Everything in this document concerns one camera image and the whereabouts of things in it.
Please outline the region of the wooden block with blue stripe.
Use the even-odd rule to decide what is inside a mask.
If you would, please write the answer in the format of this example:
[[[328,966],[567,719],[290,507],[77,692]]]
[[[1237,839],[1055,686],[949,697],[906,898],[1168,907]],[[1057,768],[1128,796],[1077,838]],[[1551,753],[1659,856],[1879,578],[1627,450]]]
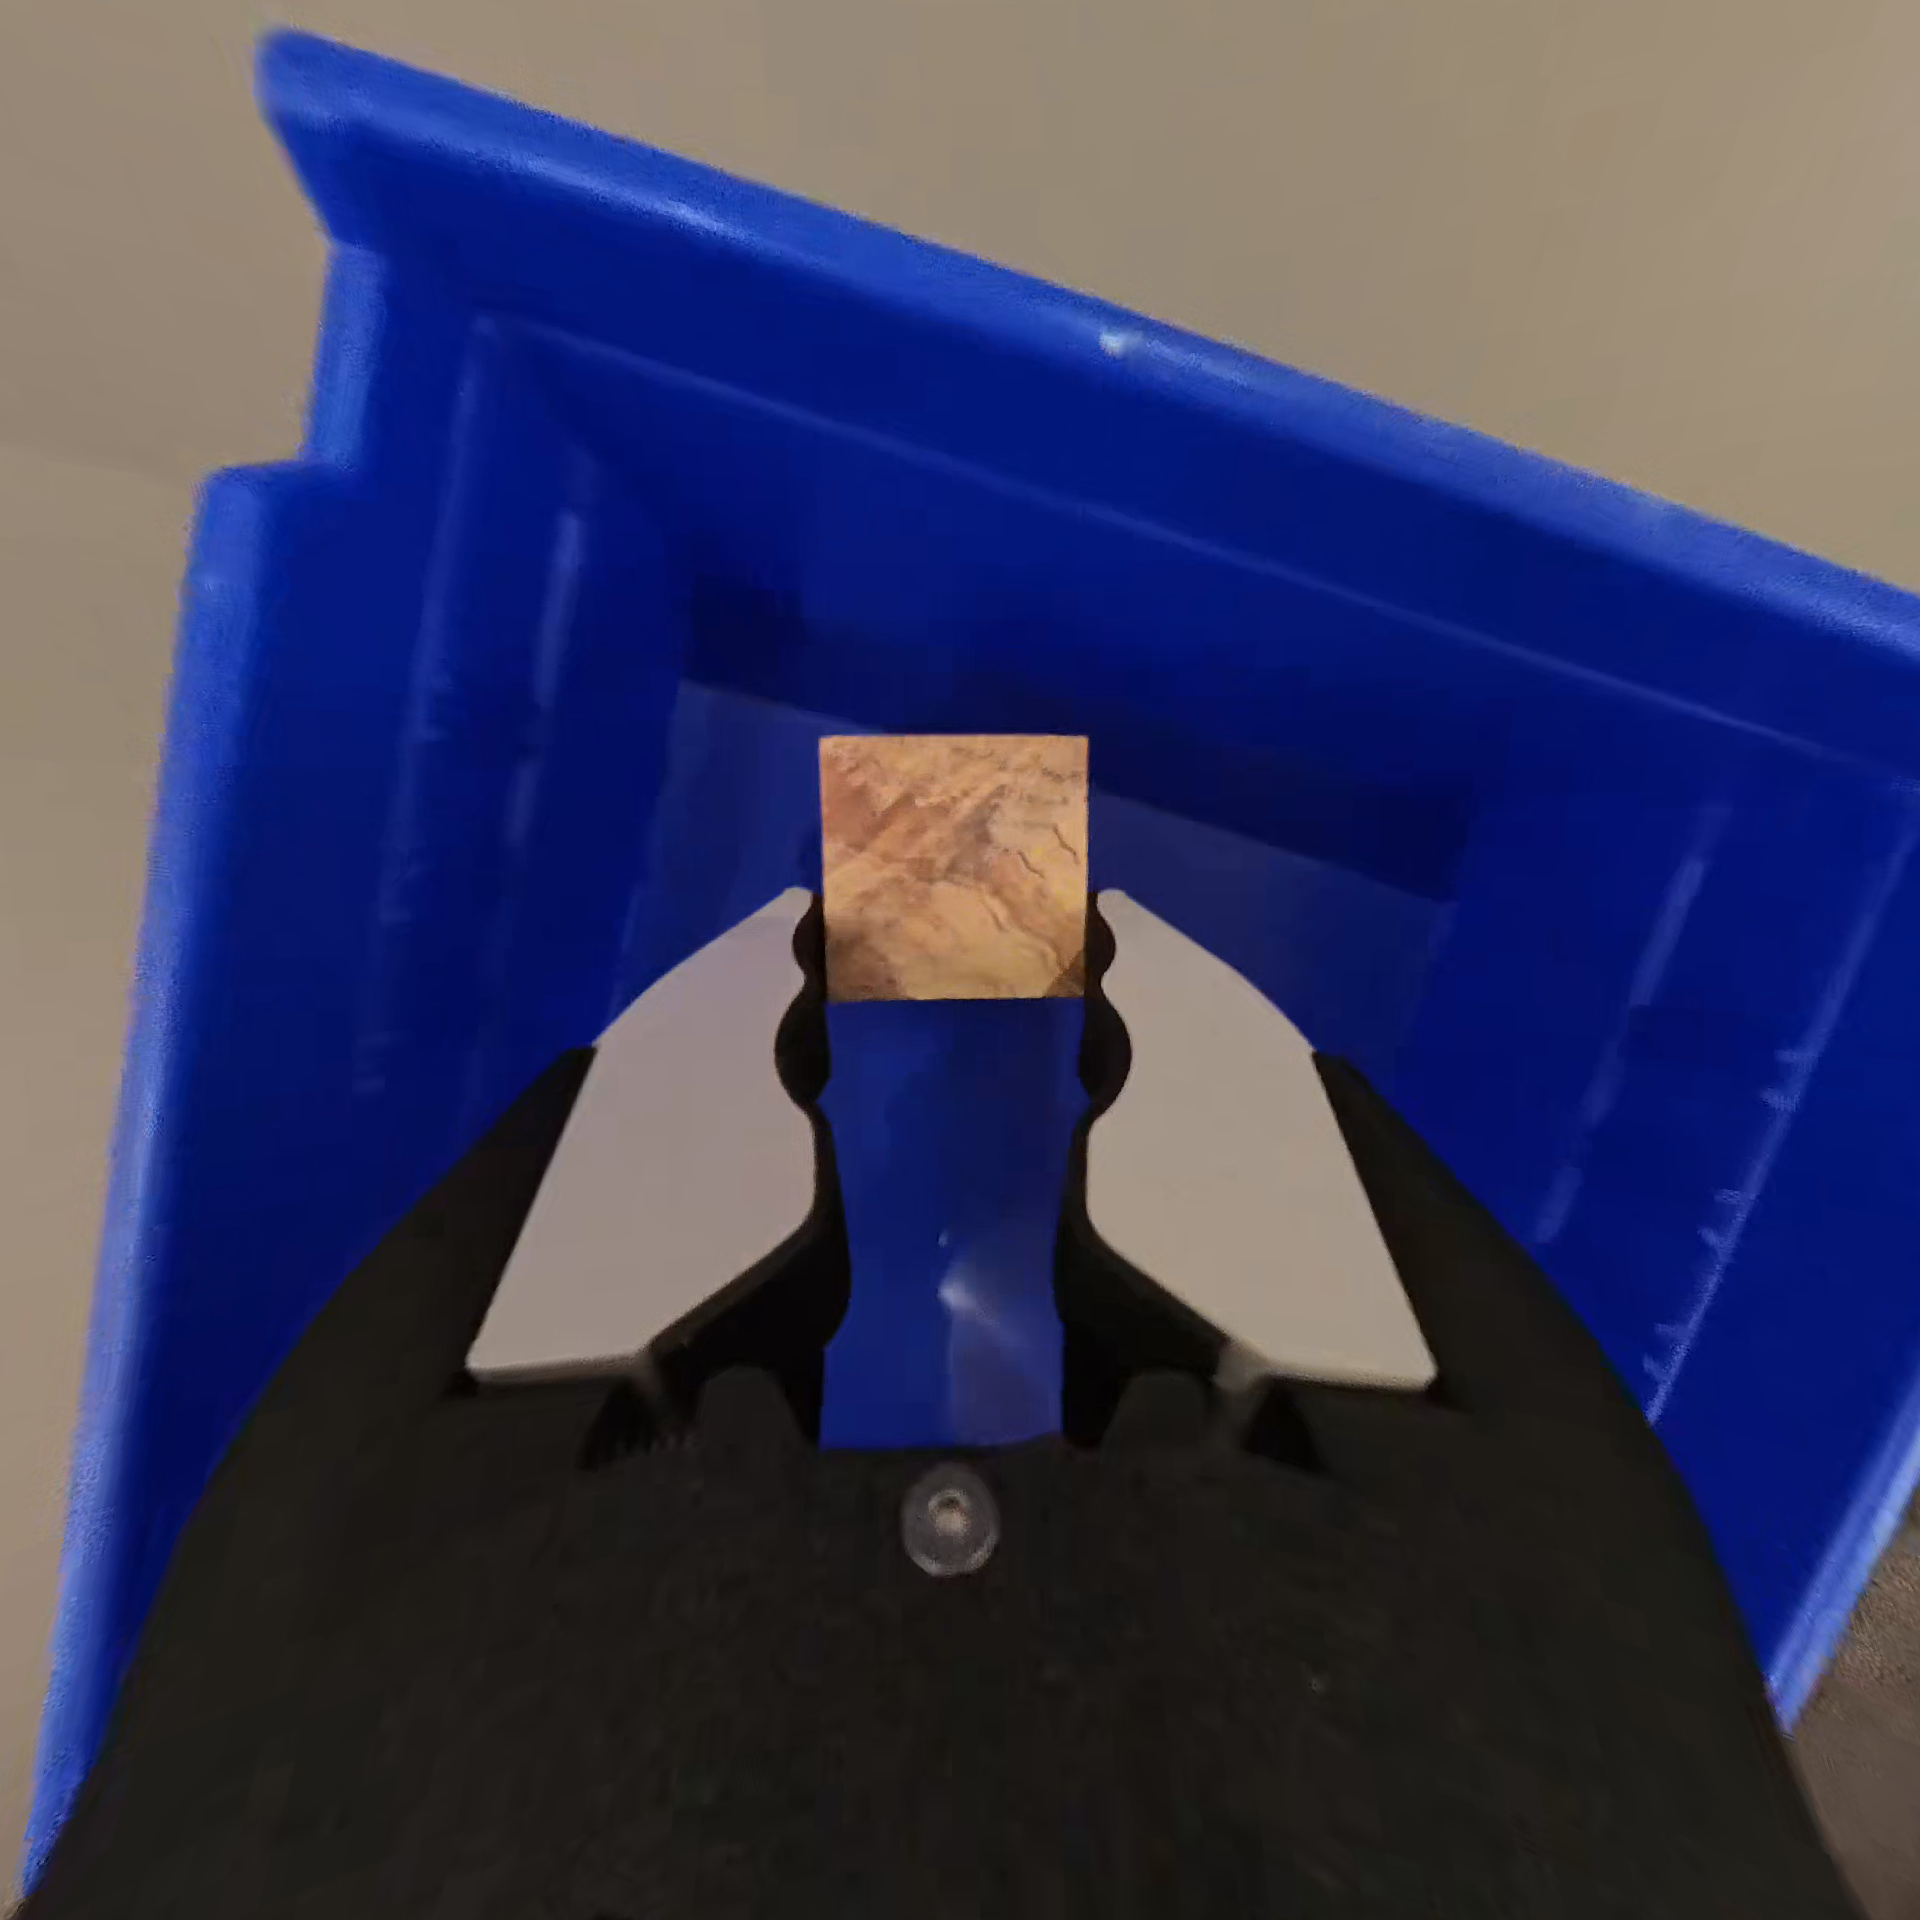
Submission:
[[[1078,998],[1088,768],[1083,736],[823,736],[827,1000]]]

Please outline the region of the grey desk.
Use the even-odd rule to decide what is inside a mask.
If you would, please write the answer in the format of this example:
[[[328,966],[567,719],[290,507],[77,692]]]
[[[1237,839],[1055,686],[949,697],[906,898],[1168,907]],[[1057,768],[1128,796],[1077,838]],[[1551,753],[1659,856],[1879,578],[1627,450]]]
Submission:
[[[275,23],[1915,587],[1915,4],[3,4],[3,1858],[184,532],[303,416]]]

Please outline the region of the blue plastic bin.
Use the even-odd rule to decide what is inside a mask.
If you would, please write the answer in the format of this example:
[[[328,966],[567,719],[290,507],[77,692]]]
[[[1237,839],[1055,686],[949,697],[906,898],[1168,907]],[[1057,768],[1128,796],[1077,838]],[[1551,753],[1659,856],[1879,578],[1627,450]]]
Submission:
[[[1096,883],[1542,1259],[1791,1722],[1915,1480],[1915,596],[328,39],[255,102],[327,283],[183,575],[24,1879],[270,1370],[855,724],[1089,736]]]

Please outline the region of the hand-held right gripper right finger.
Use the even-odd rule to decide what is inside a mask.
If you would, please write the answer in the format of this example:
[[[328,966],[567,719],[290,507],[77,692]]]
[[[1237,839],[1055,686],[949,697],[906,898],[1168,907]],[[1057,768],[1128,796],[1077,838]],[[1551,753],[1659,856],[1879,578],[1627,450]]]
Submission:
[[[1062,1433],[1095,1447],[1136,1382],[1176,1376],[1257,1451],[1301,1386],[1426,1395],[1431,1345],[1277,1003],[1109,888],[1088,902],[1086,1108],[1057,1223]]]

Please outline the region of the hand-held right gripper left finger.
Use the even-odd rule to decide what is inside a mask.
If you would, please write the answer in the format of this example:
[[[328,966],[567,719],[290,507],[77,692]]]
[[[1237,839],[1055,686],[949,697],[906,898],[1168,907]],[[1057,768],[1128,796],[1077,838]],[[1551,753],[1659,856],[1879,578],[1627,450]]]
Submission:
[[[617,1384],[671,1431],[754,1370],[818,1442],[841,1328],[829,1075],[823,903],[789,888],[592,1047],[469,1379]]]

